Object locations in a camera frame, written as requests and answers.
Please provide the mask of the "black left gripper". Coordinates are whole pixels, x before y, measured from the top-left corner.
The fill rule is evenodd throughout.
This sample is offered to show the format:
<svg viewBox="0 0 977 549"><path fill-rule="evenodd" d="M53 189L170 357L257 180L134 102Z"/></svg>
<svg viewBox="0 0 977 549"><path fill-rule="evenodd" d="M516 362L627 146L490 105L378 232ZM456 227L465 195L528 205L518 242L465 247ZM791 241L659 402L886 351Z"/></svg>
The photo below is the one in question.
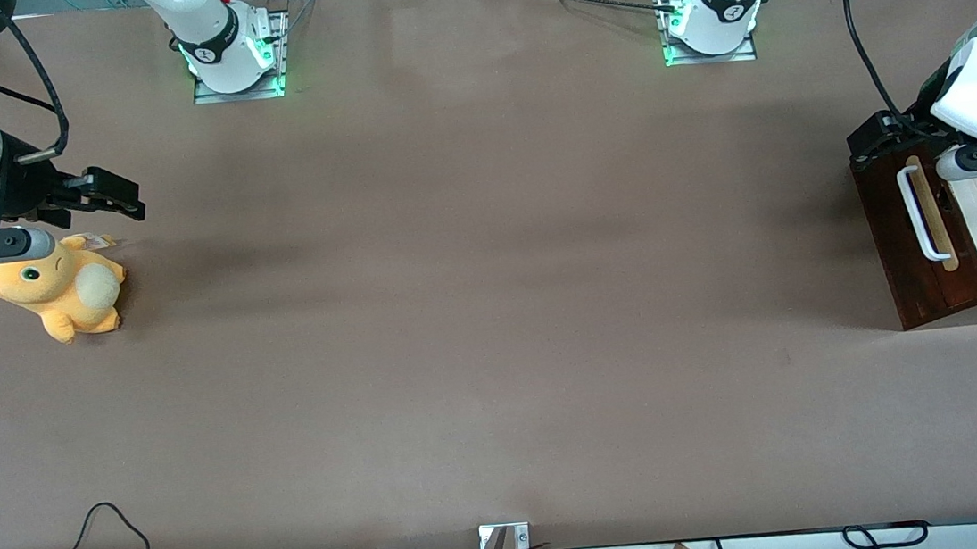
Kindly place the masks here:
<svg viewBox="0 0 977 549"><path fill-rule="evenodd" d="M933 157L939 157L950 147L971 142L963 131L932 113L935 102L945 95L953 80L927 79L917 91L915 101L908 107L907 115L880 110L864 120L846 137L850 169L864 171L872 167L875 160L911 146L926 147Z"/></svg>

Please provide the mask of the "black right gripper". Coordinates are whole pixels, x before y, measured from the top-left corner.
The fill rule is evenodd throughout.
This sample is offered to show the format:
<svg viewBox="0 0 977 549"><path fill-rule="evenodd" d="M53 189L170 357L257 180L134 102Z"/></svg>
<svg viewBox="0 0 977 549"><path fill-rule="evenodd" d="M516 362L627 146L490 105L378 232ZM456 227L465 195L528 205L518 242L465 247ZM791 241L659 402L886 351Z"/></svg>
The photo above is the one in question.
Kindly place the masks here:
<svg viewBox="0 0 977 549"><path fill-rule="evenodd" d="M21 164L23 154L34 147L11 134L1 135L0 228L15 221L35 221L67 229L73 212L118 213L131 220L145 220L145 203L139 185L95 166L81 175L57 171L48 159Z"/></svg>

